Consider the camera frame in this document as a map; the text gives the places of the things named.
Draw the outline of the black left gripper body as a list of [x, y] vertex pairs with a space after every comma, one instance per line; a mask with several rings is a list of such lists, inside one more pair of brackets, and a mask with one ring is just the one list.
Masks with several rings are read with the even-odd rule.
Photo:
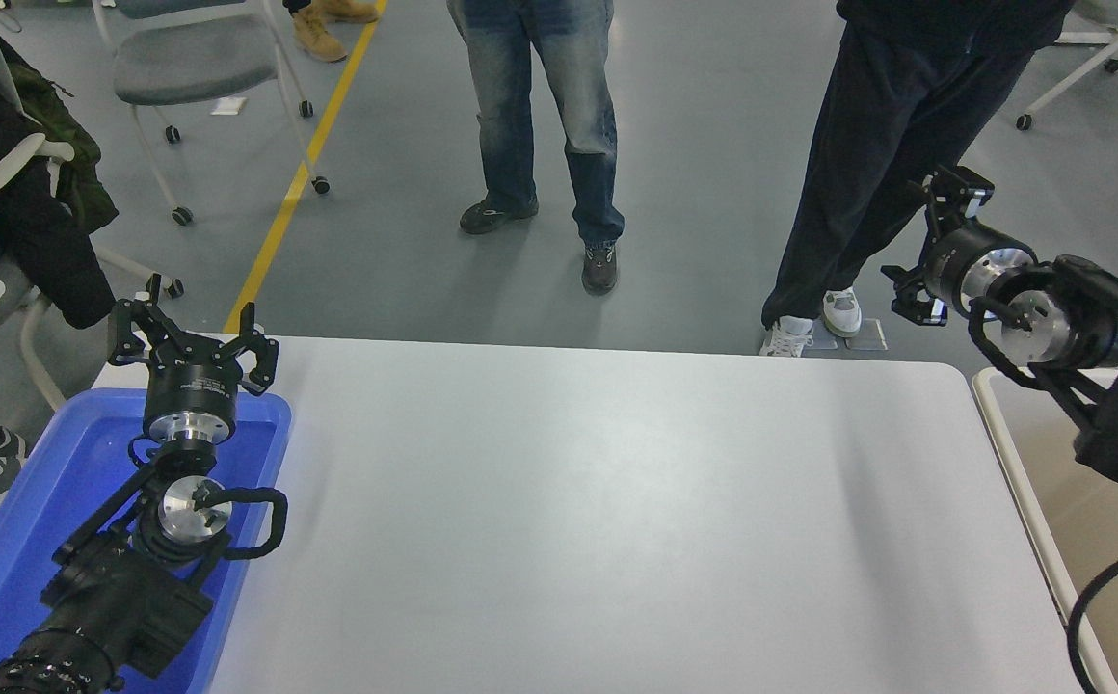
[[236, 360], [214, 361], [224, 348], [203, 338], [186, 350], [179, 341], [152, 348], [144, 424], [152, 425], [168, 413], [214, 413], [226, 425], [236, 421], [236, 399], [241, 365]]

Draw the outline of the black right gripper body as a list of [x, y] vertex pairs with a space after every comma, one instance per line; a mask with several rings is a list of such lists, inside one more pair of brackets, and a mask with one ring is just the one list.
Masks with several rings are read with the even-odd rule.
[[985, 296], [1010, 269], [1010, 237], [995, 229], [965, 224], [944, 234], [923, 263], [926, 289], [957, 311]]

